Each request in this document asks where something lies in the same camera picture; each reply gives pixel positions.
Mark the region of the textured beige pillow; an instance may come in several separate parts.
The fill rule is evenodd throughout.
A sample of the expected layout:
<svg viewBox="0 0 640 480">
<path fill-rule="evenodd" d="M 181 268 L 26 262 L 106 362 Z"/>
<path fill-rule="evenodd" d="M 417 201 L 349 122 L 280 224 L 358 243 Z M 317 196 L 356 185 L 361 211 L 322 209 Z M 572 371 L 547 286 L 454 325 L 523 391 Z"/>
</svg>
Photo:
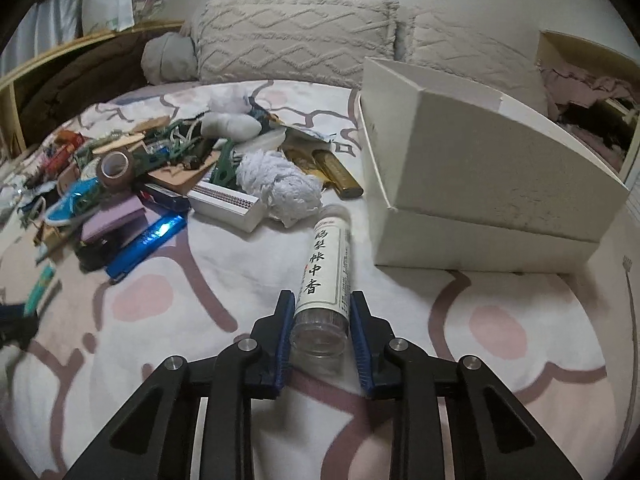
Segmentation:
<svg viewBox="0 0 640 480">
<path fill-rule="evenodd" d="M 394 57 L 398 6 L 394 0 L 209 0 L 191 21 L 198 79 L 358 89 L 366 58 Z"/>
<path fill-rule="evenodd" d="M 442 9 L 399 8 L 395 58 L 474 80 L 548 114 L 547 92 L 534 61 Z"/>
</svg>

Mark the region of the shiny blue wrapper bar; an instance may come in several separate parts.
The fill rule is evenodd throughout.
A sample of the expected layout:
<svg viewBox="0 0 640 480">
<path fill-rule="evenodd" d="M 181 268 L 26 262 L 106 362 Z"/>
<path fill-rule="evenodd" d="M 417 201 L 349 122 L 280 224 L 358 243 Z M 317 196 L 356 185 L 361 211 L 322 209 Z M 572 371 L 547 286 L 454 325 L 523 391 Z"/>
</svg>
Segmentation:
<svg viewBox="0 0 640 480">
<path fill-rule="evenodd" d="M 124 246 L 115 258 L 106 266 L 105 272 L 111 284 L 117 284 L 152 255 L 158 248 L 168 242 L 171 237 L 178 234 L 186 227 L 184 214 L 165 214 L 145 230 L 143 230 L 130 243 Z"/>
</svg>

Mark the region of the grey cushion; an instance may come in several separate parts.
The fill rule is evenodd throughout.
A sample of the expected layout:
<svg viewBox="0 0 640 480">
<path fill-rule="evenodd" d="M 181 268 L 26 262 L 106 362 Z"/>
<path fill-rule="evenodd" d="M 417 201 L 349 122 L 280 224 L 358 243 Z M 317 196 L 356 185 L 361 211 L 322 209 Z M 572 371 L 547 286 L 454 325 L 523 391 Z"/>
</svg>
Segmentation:
<svg viewBox="0 0 640 480">
<path fill-rule="evenodd" d="M 148 41 L 140 64 L 146 81 L 156 86 L 198 79 L 194 43 L 178 32 L 166 32 Z"/>
</svg>

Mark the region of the green toothpaste tube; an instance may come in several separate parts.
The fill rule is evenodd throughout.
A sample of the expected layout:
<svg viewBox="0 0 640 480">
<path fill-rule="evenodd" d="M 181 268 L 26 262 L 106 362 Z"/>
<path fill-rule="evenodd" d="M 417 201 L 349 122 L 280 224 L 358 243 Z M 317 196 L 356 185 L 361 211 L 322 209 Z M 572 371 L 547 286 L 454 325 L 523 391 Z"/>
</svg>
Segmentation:
<svg viewBox="0 0 640 480">
<path fill-rule="evenodd" d="M 48 263 L 40 273 L 38 281 L 36 281 L 35 286 L 25 301 L 23 312 L 25 318 L 31 318 L 36 315 L 38 304 L 52 282 L 55 271 L 55 266 L 52 263 Z"/>
</svg>

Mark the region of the white yarn ball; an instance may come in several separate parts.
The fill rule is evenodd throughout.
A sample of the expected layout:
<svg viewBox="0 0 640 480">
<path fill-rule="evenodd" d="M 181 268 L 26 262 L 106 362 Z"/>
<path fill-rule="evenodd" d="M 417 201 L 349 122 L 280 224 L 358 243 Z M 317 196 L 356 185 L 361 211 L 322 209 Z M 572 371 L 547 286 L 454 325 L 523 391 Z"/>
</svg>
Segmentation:
<svg viewBox="0 0 640 480">
<path fill-rule="evenodd" d="M 236 168 L 236 182 L 243 192 L 258 198 L 270 217 L 286 228 L 318 214 L 322 207 L 322 182 L 312 174 L 305 174 L 281 152 L 245 154 Z"/>
</svg>

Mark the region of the purple flat box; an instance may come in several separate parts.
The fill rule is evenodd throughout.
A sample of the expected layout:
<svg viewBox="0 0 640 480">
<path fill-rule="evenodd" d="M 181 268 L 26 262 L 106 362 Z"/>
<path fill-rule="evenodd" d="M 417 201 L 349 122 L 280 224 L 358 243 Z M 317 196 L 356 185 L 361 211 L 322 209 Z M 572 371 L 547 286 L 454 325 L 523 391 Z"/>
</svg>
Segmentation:
<svg viewBox="0 0 640 480">
<path fill-rule="evenodd" d="M 109 198 L 81 228 L 80 240 L 92 243 L 131 221 L 144 216 L 144 206 L 136 194 L 122 193 Z"/>
</svg>

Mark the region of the red cigarette pack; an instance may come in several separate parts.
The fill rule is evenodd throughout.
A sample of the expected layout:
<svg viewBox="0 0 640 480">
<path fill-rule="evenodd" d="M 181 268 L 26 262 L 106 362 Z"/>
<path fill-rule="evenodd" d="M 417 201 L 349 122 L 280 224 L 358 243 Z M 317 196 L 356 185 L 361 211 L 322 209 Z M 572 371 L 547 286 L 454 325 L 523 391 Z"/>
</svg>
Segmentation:
<svg viewBox="0 0 640 480">
<path fill-rule="evenodd" d="M 44 173 L 49 178 L 57 177 L 84 143 L 85 138 L 80 133 L 72 130 L 60 131 L 54 142 L 58 149 L 44 166 Z"/>
</svg>

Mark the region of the white cardboard box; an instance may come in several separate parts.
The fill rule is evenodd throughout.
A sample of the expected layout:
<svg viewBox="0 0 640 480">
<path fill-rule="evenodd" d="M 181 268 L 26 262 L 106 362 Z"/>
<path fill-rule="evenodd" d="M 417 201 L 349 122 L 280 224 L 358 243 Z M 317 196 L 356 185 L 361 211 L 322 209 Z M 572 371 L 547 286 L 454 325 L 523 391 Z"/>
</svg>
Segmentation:
<svg viewBox="0 0 640 480">
<path fill-rule="evenodd" d="M 469 79 L 369 58 L 358 110 L 380 266 L 570 273 L 628 196 L 555 122 Z"/>
</svg>

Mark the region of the clear incense tube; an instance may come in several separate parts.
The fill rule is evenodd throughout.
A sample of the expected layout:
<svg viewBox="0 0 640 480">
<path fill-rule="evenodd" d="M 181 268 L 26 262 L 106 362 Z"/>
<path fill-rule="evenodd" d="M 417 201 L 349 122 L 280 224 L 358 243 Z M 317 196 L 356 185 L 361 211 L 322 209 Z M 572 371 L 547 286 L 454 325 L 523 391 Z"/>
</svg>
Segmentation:
<svg viewBox="0 0 640 480">
<path fill-rule="evenodd" d="M 349 331 L 350 214 L 340 205 L 319 212 L 296 301 L 292 347 L 316 359 L 343 354 Z"/>
</svg>

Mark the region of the blue wet wipe packet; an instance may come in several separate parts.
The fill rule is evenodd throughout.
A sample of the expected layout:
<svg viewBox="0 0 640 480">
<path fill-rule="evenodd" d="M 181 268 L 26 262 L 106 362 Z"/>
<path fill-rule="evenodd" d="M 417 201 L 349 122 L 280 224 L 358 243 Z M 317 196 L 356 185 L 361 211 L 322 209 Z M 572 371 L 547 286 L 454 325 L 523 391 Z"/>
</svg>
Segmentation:
<svg viewBox="0 0 640 480">
<path fill-rule="evenodd" d="M 71 226 L 86 221 L 99 209 L 106 189 L 98 178 L 78 180 L 44 214 L 47 226 Z"/>
</svg>

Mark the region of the left textured beige pillow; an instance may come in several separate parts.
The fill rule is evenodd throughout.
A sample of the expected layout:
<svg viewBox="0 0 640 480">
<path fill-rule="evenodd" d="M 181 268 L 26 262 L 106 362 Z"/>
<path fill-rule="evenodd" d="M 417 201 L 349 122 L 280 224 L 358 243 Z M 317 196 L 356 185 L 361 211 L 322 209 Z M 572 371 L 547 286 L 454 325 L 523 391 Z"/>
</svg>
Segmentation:
<svg viewBox="0 0 640 480">
<path fill-rule="evenodd" d="M 366 58 L 394 57 L 398 6 L 394 0 L 209 0 L 191 21 L 198 79 L 358 89 Z"/>
</svg>

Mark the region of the white comb box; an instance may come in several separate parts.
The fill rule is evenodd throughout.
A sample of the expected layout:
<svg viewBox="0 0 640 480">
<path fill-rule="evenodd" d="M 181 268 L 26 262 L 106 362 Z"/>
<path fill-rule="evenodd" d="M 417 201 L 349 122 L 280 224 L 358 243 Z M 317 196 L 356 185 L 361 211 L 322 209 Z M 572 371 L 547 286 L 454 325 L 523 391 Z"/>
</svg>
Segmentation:
<svg viewBox="0 0 640 480">
<path fill-rule="evenodd" d="M 267 215 L 259 198 L 206 181 L 194 185 L 186 197 L 198 214 L 245 233 L 253 232 Z"/>
</svg>

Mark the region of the brown tape roll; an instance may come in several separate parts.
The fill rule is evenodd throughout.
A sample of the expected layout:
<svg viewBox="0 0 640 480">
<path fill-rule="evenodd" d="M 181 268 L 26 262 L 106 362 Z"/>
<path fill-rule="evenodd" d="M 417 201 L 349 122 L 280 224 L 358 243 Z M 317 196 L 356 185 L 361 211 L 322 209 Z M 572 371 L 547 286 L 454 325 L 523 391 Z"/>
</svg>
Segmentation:
<svg viewBox="0 0 640 480">
<path fill-rule="evenodd" d="M 104 154 L 96 168 L 96 177 L 110 193 L 118 193 L 129 188 L 134 180 L 134 156 L 123 148 Z"/>
</svg>

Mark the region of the patterned white pink blanket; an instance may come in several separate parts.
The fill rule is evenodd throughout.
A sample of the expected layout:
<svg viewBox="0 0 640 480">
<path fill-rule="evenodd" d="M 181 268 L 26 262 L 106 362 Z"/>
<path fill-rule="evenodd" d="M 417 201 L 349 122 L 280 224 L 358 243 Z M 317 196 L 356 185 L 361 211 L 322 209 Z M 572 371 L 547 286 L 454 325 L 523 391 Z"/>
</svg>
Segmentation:
<svg viewBox="0 0 640 480">
<path fill-rule="evenodd" d="M 611 470 L 623 405 L 586 310 L 568 278 L 378 268 L 367 206 L 352 214 L 352 284 L 373 313 L 432 356 L 480 356 L 586 479 Z M 192 216 L 186 228 L 111 284 L 81 272 L 71 249 L 26 348 L 1 352 L 6 479 L 59 479 L 168 356 L 214 356 L 297 290 L 312 225 L 266 221 L 250 234 Z M 355 363 L 321 374 L 292 368 L 282 396 L 254 405 L 263 479 L 384 479 L 392 408 L 368 402 Z"/>
</svg>

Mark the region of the right textured beige pillow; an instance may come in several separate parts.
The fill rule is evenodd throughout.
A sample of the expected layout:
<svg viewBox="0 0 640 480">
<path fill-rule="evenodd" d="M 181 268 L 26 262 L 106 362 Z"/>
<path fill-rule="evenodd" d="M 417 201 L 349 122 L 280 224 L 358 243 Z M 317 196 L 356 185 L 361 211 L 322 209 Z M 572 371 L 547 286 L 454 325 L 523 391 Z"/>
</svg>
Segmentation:
<svg viewBox="0 0 640 480">
<path fill-rule="evenodd" d="M 474 80 L 548 114 L 547 92 L 534 61 L 442 9 L 399 8 L 395 58 Z"/>
</svg>

